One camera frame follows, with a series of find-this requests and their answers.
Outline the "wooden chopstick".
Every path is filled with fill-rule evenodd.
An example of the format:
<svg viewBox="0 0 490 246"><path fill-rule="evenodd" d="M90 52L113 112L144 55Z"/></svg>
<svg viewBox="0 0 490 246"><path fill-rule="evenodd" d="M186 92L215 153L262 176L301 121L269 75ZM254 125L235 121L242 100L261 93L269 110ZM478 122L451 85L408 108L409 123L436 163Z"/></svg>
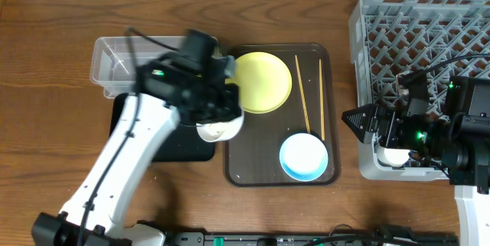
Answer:
<svg viewBox="0 0 490 246"><path fill-rule="evenodd" d="M296 63L296 74L297 74L299 92L300 92L300 97L301 97L301 102L302 102L302 111L303 111L303 116L304 116L304 121L305 121L305 128L306 128L307 133L311 133L309 115L308 115L308 110L307 110L306 101L305 101L305 94L304 94L304 89L303 89L303 84L302 84L302 75L301 75L301 70L300 70L300 66L299 66L299 59L298 59L298 56L296 54L295 54L294 58L295 58L295 63Z"/></svg>
<svg viewBox="0 0 490 246"><path fill-rule="evenodd" d="M321 140L323 142L323 141L325 141L325 114L324 114L324 94L323 94L322 59L319 59L318 60L318 85L319 85Z"/></svg>

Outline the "white bowl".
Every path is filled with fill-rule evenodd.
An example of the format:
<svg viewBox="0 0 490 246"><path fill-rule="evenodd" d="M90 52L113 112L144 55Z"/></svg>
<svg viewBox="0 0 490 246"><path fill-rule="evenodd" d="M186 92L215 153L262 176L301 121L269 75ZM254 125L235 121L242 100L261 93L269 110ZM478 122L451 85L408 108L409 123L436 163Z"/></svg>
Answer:
<svg viewBox="0 0 490 246"><path fill-rule="evenodd" d="M203 141L208 143L228 141L240 132L243 122L244 113L229 122L197 125L197 132Z"/></svg>

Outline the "yellow plate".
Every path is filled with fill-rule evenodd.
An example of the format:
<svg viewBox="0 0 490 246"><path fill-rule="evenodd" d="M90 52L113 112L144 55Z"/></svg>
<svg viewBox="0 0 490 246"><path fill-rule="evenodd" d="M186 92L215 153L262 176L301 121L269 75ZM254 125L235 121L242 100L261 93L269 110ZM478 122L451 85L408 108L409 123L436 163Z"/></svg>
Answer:
<svg viewBox="0 0 490 246"><path fill-rule="evenodd" d="M248 113L268 113L282 106L292 89L292 75L276 55L251 52L236 59L236 70L226 84L239 87L242 108Z"/></svg>

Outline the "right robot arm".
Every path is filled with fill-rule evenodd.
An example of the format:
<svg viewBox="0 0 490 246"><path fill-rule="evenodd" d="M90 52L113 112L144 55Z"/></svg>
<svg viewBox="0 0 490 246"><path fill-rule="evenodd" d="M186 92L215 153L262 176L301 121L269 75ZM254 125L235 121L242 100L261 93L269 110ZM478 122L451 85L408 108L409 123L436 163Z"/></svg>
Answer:
<svg viewBox="0 0 490 246"><path fill-rule="evenodd" d="M374 103L345 111L342 120L361 143L378 138L385 149L415 152L422 161L438 159L455 187L460 244L489 243L489 82L452 76L445 120Z"/></svg>

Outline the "right wooden chopstick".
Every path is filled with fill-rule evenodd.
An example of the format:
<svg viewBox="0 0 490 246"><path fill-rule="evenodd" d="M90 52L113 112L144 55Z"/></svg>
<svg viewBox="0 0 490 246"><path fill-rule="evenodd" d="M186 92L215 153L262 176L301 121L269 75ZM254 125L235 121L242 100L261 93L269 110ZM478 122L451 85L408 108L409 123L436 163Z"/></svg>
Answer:
<svg viewBox="0 0 490 246"><path fill-rule="evenodd" d="M324 94L323 94L322 59L319 59L318 60L318 85L319 85L321 140L323 142L323 141L325 141L325 114L324 114Z"/></svg>

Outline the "light blue bowl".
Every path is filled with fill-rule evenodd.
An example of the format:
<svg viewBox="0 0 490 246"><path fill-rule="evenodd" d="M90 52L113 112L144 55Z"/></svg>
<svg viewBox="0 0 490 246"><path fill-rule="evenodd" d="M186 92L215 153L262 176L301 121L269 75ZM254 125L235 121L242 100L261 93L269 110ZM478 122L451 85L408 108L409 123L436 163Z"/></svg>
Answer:
<svg viewBox="0 0 490 246"><path fill-rule="evenodd" d="M296 133L281 145L279 164L292 179L311 182L326 171L328 150L318 137L309 133Z"/></svg>

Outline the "left wooden chopstick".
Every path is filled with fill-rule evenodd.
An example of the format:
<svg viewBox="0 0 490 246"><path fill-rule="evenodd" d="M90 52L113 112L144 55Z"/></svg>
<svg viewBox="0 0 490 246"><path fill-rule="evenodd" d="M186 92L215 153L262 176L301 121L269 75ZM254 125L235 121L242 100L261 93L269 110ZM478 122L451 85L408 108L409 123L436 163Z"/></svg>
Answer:
<svg viewBox="0 0 490 246"><path fill-rule="evenodd" d="M301 97L301 102L302 102L302 111L303 111L303 116L304 116L304 121L305 121L305 128L306 128L307 133L311 133L309 115L308 115L308 110L307 110L306 101L305 101L305 94L304 94L304 89L303 89L303 84L302 84L302 75L301 75L301 70L300 70L300 66L299 66L299 59L298 59L298 56L296 54L295 54L294 58L295 58L295 63L296 63L296 74L297 74L299 92L300 92L300 97Z"/></svg>

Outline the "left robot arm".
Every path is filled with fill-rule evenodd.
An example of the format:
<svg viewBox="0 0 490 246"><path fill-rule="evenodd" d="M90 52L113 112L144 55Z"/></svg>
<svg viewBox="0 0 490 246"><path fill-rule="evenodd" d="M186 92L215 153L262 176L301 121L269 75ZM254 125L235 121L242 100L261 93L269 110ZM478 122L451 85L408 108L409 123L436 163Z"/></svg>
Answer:
<svg viewBox="0 0 490 246"><path fill-rule="evenodd" d="M138 64L133 39L125 33L136 71L133 92L109 140L82 185L58 215L40 213L31 228L36 245L163 245L156 227L125 227L127 209L137 186L164 141L182 120L229 122L241 116L231 56L216 57L216 38L190 29L178 48Z"/></svg>

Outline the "grey dishwasher rack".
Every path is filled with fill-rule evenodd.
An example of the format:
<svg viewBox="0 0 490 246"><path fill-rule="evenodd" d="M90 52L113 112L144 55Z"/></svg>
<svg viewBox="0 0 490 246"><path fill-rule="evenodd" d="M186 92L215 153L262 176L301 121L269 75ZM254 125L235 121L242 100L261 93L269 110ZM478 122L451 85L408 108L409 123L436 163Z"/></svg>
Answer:
<svg viewBox="0 0 490 246"><path fill-rule="evenodd" d="M452 76L489 82L489 0L359 0L349 20L358 107L369 103L445 120ZM381 164L357 139L366 179L433 181L448 175L415 152L400 168Z"/></svg>

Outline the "white cup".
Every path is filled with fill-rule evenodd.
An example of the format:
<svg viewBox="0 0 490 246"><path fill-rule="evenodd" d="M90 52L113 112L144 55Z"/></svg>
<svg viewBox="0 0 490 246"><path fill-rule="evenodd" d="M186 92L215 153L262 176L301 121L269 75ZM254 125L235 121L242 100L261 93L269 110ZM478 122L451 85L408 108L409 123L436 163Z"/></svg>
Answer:
<svg viewBox="0 0 490 246"><path fill-rule="evenodd" d="M381 164L394 168L402 167L410 158L408 149L388 149L377 145L375 152Z"/></svg>

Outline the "black plastic tray bin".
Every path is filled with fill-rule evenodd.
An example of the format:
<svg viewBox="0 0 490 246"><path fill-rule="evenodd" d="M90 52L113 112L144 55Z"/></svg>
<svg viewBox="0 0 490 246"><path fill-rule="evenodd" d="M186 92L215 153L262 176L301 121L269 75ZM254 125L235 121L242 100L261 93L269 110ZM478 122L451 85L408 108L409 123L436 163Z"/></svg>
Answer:
<svg viewBox="0 0 490 246"><path fill-rule="evenodd" d="M125 100L116 97L120 110L113 111L111 133L100 156L116 164L152 162L203 162L214 155L214 144L206 143L197 128L181 122L178 109L164 100L138 93Z"/></svg>

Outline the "clear plastic bin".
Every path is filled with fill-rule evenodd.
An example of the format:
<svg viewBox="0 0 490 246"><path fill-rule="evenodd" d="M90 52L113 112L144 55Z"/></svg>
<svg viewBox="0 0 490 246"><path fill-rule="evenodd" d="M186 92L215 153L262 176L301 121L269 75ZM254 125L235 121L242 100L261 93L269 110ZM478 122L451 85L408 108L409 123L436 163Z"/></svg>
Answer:
<svg viewBox="0 0 490 246"><path fill-rule="evenodd" d="M136 68L178 48L185 36L99 38L93 53L91 80L104 87L106 97L136 91Z"/></svg>

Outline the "dark brown serving tray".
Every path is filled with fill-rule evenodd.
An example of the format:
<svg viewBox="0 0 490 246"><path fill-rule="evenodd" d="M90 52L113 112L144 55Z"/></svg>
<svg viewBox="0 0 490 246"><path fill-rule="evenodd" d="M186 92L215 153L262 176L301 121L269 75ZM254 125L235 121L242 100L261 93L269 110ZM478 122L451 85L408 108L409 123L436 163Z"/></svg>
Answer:
<svg viewBox="0 0 490 246"><path fill-rule="evenodd" d="M269 113L246 113L240 132L224 147L224 176L237 187L330 185L341 172L340 151L330 57L320 44L242 44L231 48L234 57L263 51L280 58L290 69L292 89L287 101ZM325 141L328 150L326 171L316 180L299 182L289 177L279 164L279 149L291 135L306 131L296 74L299 59L311 134L321 139L319 104L319 59L322 59Z"/></svg>

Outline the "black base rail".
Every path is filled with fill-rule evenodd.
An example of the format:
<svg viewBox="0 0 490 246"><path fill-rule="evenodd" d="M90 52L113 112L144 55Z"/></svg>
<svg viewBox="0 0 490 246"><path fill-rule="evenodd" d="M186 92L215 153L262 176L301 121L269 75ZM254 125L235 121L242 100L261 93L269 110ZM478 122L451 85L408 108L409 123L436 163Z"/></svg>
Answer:
<svg viewBox="0 0 490 246"><path fill-rule="evenodd" d="M389 238L354 233L331 235L230 235L201 232L169 233L164 246L335 246L335 245L459 245L458 238Z"/></svg>

